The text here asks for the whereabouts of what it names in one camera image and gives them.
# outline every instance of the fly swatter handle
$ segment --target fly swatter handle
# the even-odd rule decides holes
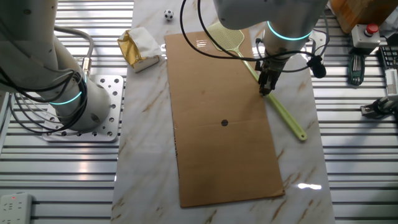
[[[285,120],[287,125],[289,125],[290,129],[296,135],[298,140],[300,140],[300,141],[307,140],[306,132],[301,128],[301,126],[298,124],[298,122],[286,110],[286,108],[275,98],[275,96],[272,93],[268,94],[268,99],[271,100],[271,102],[274,105],[274,107],[276,108],[276,110],[279,112],[281,117],[283,117],[283,119]]]
[[[239,52],[236,51],[236,53],[239,55],[239,57],[243,57],[243,55]],[[256,81],[259,80],[259,76],[257,72],[250,66],[250,64],[243,60],[243,63],[247,68],[249,69],[251,75],[256,79]],[[293,116],[286,110],[286,108],[275,98],[275,96],[270,93],[268,94],[268,98],[271,100],[272,104],[274,105],[275,109],[278,111],[278,113],[283,117],[287,125],[289,125],[290,129],[293,131],[293,133],[296,135],[296,137],[301,140],[305,141],[307,139],[307,134],[306,132],[302,129],[302,127],[298,124],[298,122],[293,118]]]

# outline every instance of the power outlet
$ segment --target power outlet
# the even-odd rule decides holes
[[[3,195],[0,198],[0,224],[29,224],[31,209],[31,195]]]

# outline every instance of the black dot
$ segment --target black dot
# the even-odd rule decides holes
[[[222,120],[221,125],[224,126],[224,127],[227,126],[228,125],[228,121],[225,120],[225,119]]]

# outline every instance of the black clamp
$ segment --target black clamp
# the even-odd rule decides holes
[[[326,68],[322,64],[322,57],[320,55],[312,57],[311,60],[307,62],[307,66],[311,68],[315,77],[323,78],[326,76]]]

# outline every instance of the red emergency stop button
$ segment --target red emergency stop button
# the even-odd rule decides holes
[[[370,35],[373,35],[373,34],[379,32],[379,26],[376,25],[376,24],[369,24],[369,25],[366,27],[366,32],[367,32],[368,34],[370,34]]]

